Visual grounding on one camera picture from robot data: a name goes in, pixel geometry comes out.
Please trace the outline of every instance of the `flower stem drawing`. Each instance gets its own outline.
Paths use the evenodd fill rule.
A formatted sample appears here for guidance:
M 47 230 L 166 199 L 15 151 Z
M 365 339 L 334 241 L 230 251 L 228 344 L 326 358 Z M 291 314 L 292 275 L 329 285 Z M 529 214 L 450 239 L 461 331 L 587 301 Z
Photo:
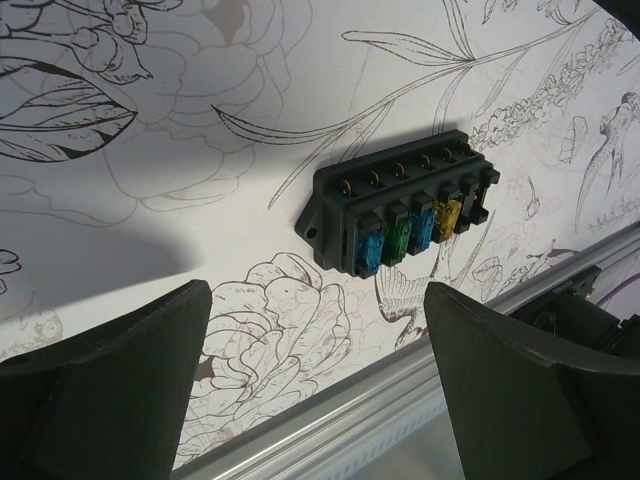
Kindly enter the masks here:
M 343 122 L 324 128 L 299 132 L 267 129 L 251 122 L 242 120 L 241 118 L 238 118 L 236 116 L 229 115 L 222 111 L 220 108 L 212 106 L 216 113 L 220 116 L 222 121 L 225 123 L 227 128 L 229 128 L 234 134 L 259 143 L 272 145 L 292 145 L 323 140 L 322 143 L 309 156 L 307 156 L 284 180 L 280 188 L 277 190 L 277 192 L 269 202 L 269 208 L 271 208 L 275 204 L 275 202 L 277 202 L 277 200 L 280 198 L 282 193 L 286 191 L 289 185 L 291 185 L 291 183 L 300 175 L 300 173 L 304 169 L 306 169 L 323 151 L 333 145 L 346 132 L 354 128 L 359 123 L 365 122 L 370 125 L 376 119 L 379 120 L 380 113 L 384 112 L 385 108 L 390 108 L 389 105 L 395 102 L 395 100 L 418 88 L 424 87 L 425 85 L 428 85 L 437 79 L 456 74 L 457 76 L 454 77 L 453 82 L 445 92 L 445 95 L 443 96 L 443 99 L 441 100 L 436 112 L 434 131 L 441 131 L 446 118 L 446 112 L 449 102 L 453 97 L 457 86 L 469 71 L 477 66 L 494 62 L 502 58 L 510 57 L 513 55 L 522 55 L 523 52 L 527 52 L 533 47 L 542 45 L 555 38 L 566 35 L 579 28 L 599 11 L 597 8 L 593 9 L 580 19 L 576 20 L 574 23 L 565 25 L 550 34 L 531 42 L 527 42 L 523 45 L 476 58 L 473 55 L 470 47 L 468 46 L 469 42 L 466 37 L 464 23 L 462 22 L 462 17 L 460 15 L 457 0 L 443 0 L 443 3 L 445 4 L 447 12 L 449 30 L 455 40 L 456 45 L 458 46 L 458 49 L 460 50 L 459 53 L 449 52 L 426 40 L 400 33 L 367 32 L 354 30 L 345 32 L 342 35 L 343 39 L 346 41 L 364 43 L 369 46 L 376 47 L 415 65 L 425 67 L 440 67 L 439 70 L 429 73 L 428 75 L 410 82 L 404 87 L 386 95 L 384 98 L 371 105 L 369 108 Z M 491 92 L 491 96 L 497 97 L 499 93 L 500 88 L 494 89 L 494 91 Z

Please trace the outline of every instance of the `bird drawing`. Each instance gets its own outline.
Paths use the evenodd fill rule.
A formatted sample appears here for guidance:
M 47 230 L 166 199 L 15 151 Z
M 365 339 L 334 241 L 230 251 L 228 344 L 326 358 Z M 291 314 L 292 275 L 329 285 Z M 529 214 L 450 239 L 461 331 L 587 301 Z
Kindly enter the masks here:
M 640 97 L 637 93 L 628 92 L 622 96 L 620 105 L 614 108 L 600 123 L 600 133 L 607 138 L 591 158 L 584 177 L 582 178 L 578 204 L 576 206 L 576 232 L 578 231 L 578 223 L 584 202 L 603 165 L 607 161 L 611 161 L 611 173 L 609 175 L 607 192 L 611 189 L 611 184 L 613 183 L 613 178 L 616 173 L 618 174 L 619 180 L 622 178 L 624 141 L 633 120 L 640 120 Z
M 409 280 L 396 267 L 381 267 L 376 275 L 376 298 L 383 318 L 389 323 L 408 319 L 396 340 L 396 350 L 427 334 L 424 294 L 428 283 L 429 277 Z

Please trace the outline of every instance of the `leaf drawing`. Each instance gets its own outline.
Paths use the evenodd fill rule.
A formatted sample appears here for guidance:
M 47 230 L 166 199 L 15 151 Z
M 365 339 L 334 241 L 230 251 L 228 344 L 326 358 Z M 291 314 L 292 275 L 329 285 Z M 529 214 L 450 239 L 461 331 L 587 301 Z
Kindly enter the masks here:
M 558 160 L 562 163 L 571 164 L 578 150 L 587 138 L 589 128 L 587 127 L 587 119 L 584 117 L 573 117 L 571 124 L 567 128 L 567 133 L 562 141 L 560 148 L 560 156 Z
M 486 302 L 502 281 L 502 265 L 498 257 L 487 258 L 471 272 L 473 279 L 481 284 L 480 298 Z
M 340 161 L 347 159 L 348 156 L 350 155 L 355 156 L 358 154 L 358 152 L 364 147 L 367 140 L 371 138 L 371 136 L 375 133 L 375 131 L 382 124 L 384 119 L 387 117 L 387 114 L 389 113 L 389 110 L 391 109 L 392 106 L 393 106 L 393 102 L 388 102 L 386 104 L 383 104 L 381 107 L 379 107 L 377 110 L 373 112 L 373 114 L 371 115 L 373 116 L 373 120 L 371 121 L 369 126 L 365 128 L 356 137 L 353 143 L 349 146 L 349 148 L 347 148 L 345 153 L 342 155 L 342 157 L 340 158 Z M 327 138 L 325 138 L 325 140 L 318 147 L 316 147 L 315 150 L 311 152 L 311 154 L 308 157 L 306 157 L 295 168 L 293 172 L 291 172 L 291 174 L 289 174 L 289 176 L 285 179 L 285 181 L 282 182 L 282 185 L 280 185 L 280 188 L 278 188 L 278 190 L 273 195 L 273 197 L 271 197 L 268 208 L 270 209 L 276 203 L 278 198 L 280 198 L 280 196 L 285 192 L 285 190 L 289 188 L 289 185 L 291 185 L 291 183 L 296 178 L 298 178 L 298 175 L 300 175 L 300 173 L 302 173 L 302 171 L 305 168 L 307 168 L 318 157 L 318 155 L 322 154 L 322 152 L 324 152 L 327 148 L 329 148 L 330 145 L 333 145 L 335 142 L 337 142 L 344 134 L 347 133 L 347 131 L 349 131 L 350 127 L 351 125 L 346 125 L 342 128 L 339 128 L 335 130 L 333 133 L 331 133 Z
M 531 220 L 540 210 L 540 199 L 536 196 L 536 187 L 533 186 L 533 180 L 531 180 L 529 175 L 527 175 L 527 181 L 531 187 L 531 200 L 529 201 L 529 205 L 527 205 L 527 210 L 524 214 L 525 221 Z
M 622 67 L 620 69 L 620 71 L 618 72 L 618 76 L 620 75 L 624 75 L 625 73 L 627 73 L 629 70 L 631 70 L 632 68 L 634 68 L 636 65 L 638 65 L 640 63 L 640 53 L 638 55 L 636 55 L 635 57 L 633 57 L 629 63 L 627 63 L 624 67 Z
M 485 113 L 487 110 L 489 110 L 489 107 L 491 107 L 491 105 L 493 105 L 493 102 L 496 101 L 496 98 L 498 98 L 498 95 L 500 95 L 500 92 L 502 92 L 502 89 L 504 88 L 504 86 L 507 84 L 507 82 L 511 78 L 511 74 L 513 73 L 513 71 L 518 66 L 518 63 L 520 63 L 520 60 L 522 60 L 522 58 L 528 52 L 529 52 L 529 49 L 522 51 L 520 53 L 520 55 L 518 55 L 516 57 L 516 59 L 509 64 L 507 69 L 504 71 L 504 74 L 502 75 L 502 78 L 496 82 L 496 84 L 491 89 L 491 92 L 489 92 L 489 96 L 487 97 L 487 99 L 484 101 L 484 103 L 480 106 L 480 108 L 476 112 L 476 117 L 479 117 L 480 115 Z
M 301 143 L 315 142 L 316 140 L 331 135 L 335 132 L 337 127 L 340 127 L 340 125 L 332 125 L 326 128 L 307 130 L 303 132 L 274 130 L 255 125 L 233 115 L 229 115 L 217 108 L 215 105 L 211 105 L 211 107 L 215 110 L 226 127 L 235 135 L 253 142 L 265 143 L 267 145 L 297 145 Z
M 445 128 L 445 123 L 447 120 L 447 110 L 449 109 L 449 104 L 451 100 L 453 100 L 453 95 L 456 93 L 456 89 L 462 82 L 462 79 L 471 71 L 471 67 L 465 68 L 460 71 L 458 75 L 453 77 L 451 83 L 445 90 L 440 102 L 438 102 L 438 108 L 436 109 L 436 113 L 433 119 L 433 127 L 431 129 L 431 134 L 436 135 L 438 133 L 443 133 Z
M 0 76 L 0 155 L 29 162 L 80 158 L 107 145 L 136 116 L 78 75 L 19 61 Z
M 487 0 L 484 4 L 484 17 L 482 18 L 482 24 L 484 25 L 491 18 L 491 14 L 493 13 L 493 7 L 496 6 L 497 0 Z
M 442 3 L 444 3 L 444 8 L 447 12 L 449 30 L 451 30 L 451 35 L 453 35 L 456 45 L 467 60 L 473 60 L 474 56 L 471 52 L 467 33 L 464 29 L 464 20 L 462 20 L 458 0 L 442 0 Z
M 348 42 L 361 42 L 377 47 L 415 65 L 438 67 L 467 60 L 431 42 L 404 33 L 353 30 L 343 33 L 342 38 Z
M 331 135 L 325 138 L 324 141 L 320 145 L 318 145 L 308 157 L 306 157 L 302 162 L 300 162 L 300 164 L 295 168 L 295 170 L 293 170 L 293 172 L 289 174 L 289 176 L 285 179 L 285 181 L 282 182 L 282 185 L 280 185 L 280 188 L 278 188 L 278 190 L 273 195 L 273 197 L 271 197 L 271 200 L 269 200 L 269 206 L 267 207 L 267 209 L 270 209 L 271 207 L 273 207 L 273 205 L 278 201 L 278 198 L 280 198 L 280 196 L 285 192 L 285 190 L 289 188 L 289 185 L 291 185 L 291 183 L 293 183 L 293 181 L 296 178 L 298 178 L 298 175 L 300 175 L 302 171 L 305 168 L 307 168 L 318 157 L 318 155 L 322 154 L 322 152 L 324 152 L 327 148 L 329 148 L 330 145 L 337 142 L 340 139 L 340 137 L 342 137 L 346 132 L 347 132 L 346 128 L 333 132 Z

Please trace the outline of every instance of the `metal terminal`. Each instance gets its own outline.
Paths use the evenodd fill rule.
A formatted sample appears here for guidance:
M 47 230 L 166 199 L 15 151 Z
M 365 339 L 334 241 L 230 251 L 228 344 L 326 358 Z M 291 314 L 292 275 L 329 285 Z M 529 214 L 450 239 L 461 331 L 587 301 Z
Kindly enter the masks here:
M 371 170 L 371 185 L 373 188 L 380 188 L 380 175 Z
M 396 177 L 400 180 L 404 180 L 404 165 L 400 162 L 396 162 Z
M 342 194 L 345 195 L 347 198 L 351 198 L 351 194 L 352 194 L 351 184 L 346 180 L 342 181 Z
M 420 164 L 420 166 L 422 168 L 426 168 L 427 170 L 431 169 L 431 159 L 427 156 L 427 155 L 421 155 L 422 156 L 422 163 Z

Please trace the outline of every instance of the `line drawing of flower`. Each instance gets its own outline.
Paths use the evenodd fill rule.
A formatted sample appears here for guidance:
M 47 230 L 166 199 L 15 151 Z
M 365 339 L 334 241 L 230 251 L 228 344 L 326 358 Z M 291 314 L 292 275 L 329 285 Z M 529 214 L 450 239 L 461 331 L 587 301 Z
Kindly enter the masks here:
M 351 344 L 343 287 L 298 255 L 218 285 L 176 465 L 316 393 Z
M 586 76 L 608 68 L 616 49 L 631 38 L 622 23 L 607 19 L 593 45 L 572 55 L 558 72 L 549 73 L 531 97 L 496 108 L 487 122 L 473 127 L 469 143 L 480 150 L 496 147 L 512 142 L 526 128 L 540 128 L 558 109 L 565 113 L 569 101 L 582 91 Z
M 369 48 L 375 47 L 414 65 L 436 68 L 436 70 L 423 76 L 422 78 L 419 78 L 418 80 L 415 80 L 405 85 L 404 87 L 399 88 L 396 91 L 386 95 L 384 98 L 371 105 L 369 108 L 363 110 L 355 116 L 348 118 L 345 121 L 330 125 L 328 127 L 308 131 L 280 130 L 251 123 L 247 120 L 244 120 L 237 114 L 227 112 L 224 108 L 221 108 L 220 105 L 212 105 L 216 113 L 220 116 L 230 132 L 241 139 L 249 139 L 253 140 L 254 142 L 267 145 L 295 145 L 301 143 L 318 142 L 317 147 L 311 152 L 311 154 L 309 154 L 304 160 L 302 160 L 302 162 L 295 169 L 293 169 L 293 171 L 283 181 L 280 188 L 278 188 L 271 201 L 269 202 L 269 209 L 273 207 L 273 205 L 278 201 L 282 194 L 289 188 L 292 182 L 294 182 L 300 176 L 302 171 L 309 167 L 309 165 L 311 165 L 319 155 L 335 145 L 336 142 L 340 141 L 351 130 L 358 128 L 362 129 L 363 124 L 368 125 L 366 127 L 366 135 L 358 135 L 351 147 L 348 148 L 348 151 L 350 152 L 350 155 L 348 156 L 349 158 L 344 158 L 343 156 L 341 160 L 349 160 L 357 156 L 366 141 L 383 123 L 386 115 L 389 113 L 391 107 L 397 99 L 403 97 L 411 91 L 430 84 L 437 79 L 447 77 L 449 75 L 453 76 L 453 74 L 456 74 L 455 76 L 453 76 L 451 83 L 442 95 L 434 116 L 432 134 L 442 133 L 446 125 L 447 110 L 456 92 L 456 89 L 459 87 L 464 77 L 475 67 L 489 62 L 494 62 L 502 58 L 516 56 L 516 59 L 505 70 L 504 78 L 501 79 L 490 92 L 488 99 L 484 102 L 483 107 L 481 107 L 481 110 L 483 111 L 486 110 L 498 97 L 504 85 L 507 83 L 509 76 L 515 69 L 515 66 L 526 55 L 528 51 L 538 45 L 542 45 L 555 38 L 559 38 L 568 34 L 570 40 L 569 43 L 571 43 L 573 40 L 575 40 L 576 32 L 580 30 L 580 27 L 585 25 L 586 22 L 588 22 L 599 11 L 598 8 L 595 8 L 583 15 L 581 18 L 577 19 L 575 22 L 569 25 L 565 25 L 562 28 L 534 41 L 530 41 L 504 51 L 476 57 L 471 50 L 467 38 L 464 23 L 465 20 L 460 10 L 458 0 L 443 0 L 442 3 L 447 17 L 449 32 L 458 50 L 456 52 L 446 50 L 436 45 L 435 43 L 432 43 L 425 39 L 404 33 L 353 30 L 344 32 L 342 34 L 342 37 L 346 41 L 363 43 Z M 617 29 L 620 31 L 624 30 L 622 35 L 624 33 L 628 34 L 628 31 L 624 29 L 624 27 L 622 27 L 622 24 L 619 24 L 619 22 L 618 24 L 608 23 L 607 26 L 609 30 L 616 30 L 614 34 L 617 33 Z M 606 54 L 609 54 L 611 53 L 611 49 L 609 48 L 610 44 L 615 44 L 614 40 L 617 40 L 617 37 L 607 37 L 606 40 Z M 549 93 L 544 90 L 543 95 L 538 101 L 548 101 L 549 98 L 545 98 L 546 96 L 549 96 Z M 528 113 L 529 112 L 527 111 L 518 112 L 518 117 L 529 117 Z M 482 142 L 485 141 L 487 137 L 492 138 L 493 135 L 493 137 L 495 138 L 494 140 L 492 140 L 492 142 L 495 143 L 496 141 L 504 141 L 503 139 L 510 138 L 513 135 L 512 132 L 522 132 L 523 129 L 511 120 L 511 116 L 511 107 L 500 109 L 500 111 L 496 112 L 496 118 L 493 120 L 493 123 L 495 125 L 493 125 L 491 134 L 488 135 L 489 125 L 483 125 L 480 128 L 476 129 L 474 140 Z M 538 112 L 538 116 L 534 116 L 533 118 L 535 118 L 536 122 L 538 123 L 544 123 L 546 121 L 546 111 Z
M 138 207 L 191 208 L 237 191 L 255 159 L 253 142 L 232 135 L 209 105 L 233 105 L 232 111 L 263 118 L 268 113 L 276 122 L 291 82 L 287 56 L 306 35 L 313 13 L 308 0 L 55 0 L 42 5 L 35 25 L 3 39 L 3 54 L 10 49 L 37 57 L 42 78 L 37 88 L 25 88 L 16 72 L 7 76 L 7 84 L 28 100 L 41 96 L 40 86 L 64 71 L 93 85 L 94 98 L 101 100 L 77 120 L 80 125 L 83 119 L 101 118 L 98 110 L 108 102 L 129 121 L 112 114 L 104 118 L 101 132 L 88 132 L 87 146 L 72 152 L 73 160 L 83 157 L 82 166 L 66 165 L 71 158 L 57 150 L 57 141 L 47 142 L 52 147 L 39 148 L 37 155 L 23 149 L 21 159 L 61 162 L 59 173 L 3 165 L 0 182 L 6 191 L 19 193 L 0 191 L 3 209 L 99 228 L 125 221 Z M 225 21 L 229 15 L 238 21 Z M 7 59 L 2 65 L 13 68 Z M 9 78 L 14 75 L 15 81 Z M 1 123 L 2 112 L 4 140 Z M 29 136 L 20 135 L 30 147 Z M 150 149 L 156 153 L 150 155 Z M 64 194 L 64 178 L 80 170 L 102 189 L 98 197 L 112 199 L 116 211 Z M 18 201 L 27 197 L 33 201 Z

